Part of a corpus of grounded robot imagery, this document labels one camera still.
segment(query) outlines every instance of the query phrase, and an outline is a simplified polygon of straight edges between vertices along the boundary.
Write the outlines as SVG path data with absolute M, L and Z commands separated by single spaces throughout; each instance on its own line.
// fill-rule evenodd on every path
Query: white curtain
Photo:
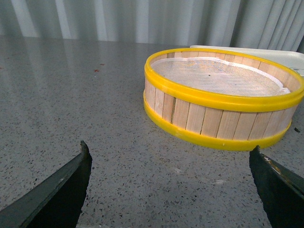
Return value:
M 0 0 L 0 35 L 304 53 L 304 0 Z

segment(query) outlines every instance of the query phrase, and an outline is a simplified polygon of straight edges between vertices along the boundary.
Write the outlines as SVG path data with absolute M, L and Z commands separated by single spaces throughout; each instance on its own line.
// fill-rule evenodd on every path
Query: granite countertop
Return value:
M 270 227 L 248 152 L 157 127 L 144 64 L 169 45 L 0 36 L 0 209 L 80 153 L 93 157 L 79 227 Z M 262 153 L 303 176 L 304 105 Z

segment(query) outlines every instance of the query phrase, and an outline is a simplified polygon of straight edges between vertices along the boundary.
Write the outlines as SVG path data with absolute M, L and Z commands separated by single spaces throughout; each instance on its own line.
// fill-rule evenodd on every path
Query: wooden stick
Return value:
M 200 134 L 206 107 L 190 103 L 186 130 Z

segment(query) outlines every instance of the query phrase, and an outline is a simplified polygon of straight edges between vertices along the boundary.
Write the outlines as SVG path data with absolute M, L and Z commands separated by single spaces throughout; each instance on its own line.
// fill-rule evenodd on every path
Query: table surface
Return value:
M 0 209 L 84 140 L 93 165 L 79 227 L 270 227 L 248 152 L 182 141 L 146 115 L 145 61 L 170 48 L 0 37 Z M 262 150 L 301 176 L 303 116 L 301 103 L 284 138 Z

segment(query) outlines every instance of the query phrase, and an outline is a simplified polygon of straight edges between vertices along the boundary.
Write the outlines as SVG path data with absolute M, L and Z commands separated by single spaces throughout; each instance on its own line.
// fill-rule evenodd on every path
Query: round wooden basket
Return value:
M 191 88 L 157 74 L 151 64 L 163 58 L 218 57 L 262 70 L 277 78 L 289 94 L 265 97 L 224 95 Z M 277 143 L 288 130 L 304 96 L 304 80 L 278 63 L 242 53 L 180 48 L 151 55 L 145 64 L 144 108 L 172 135 L 198 145 L 249 151 Z

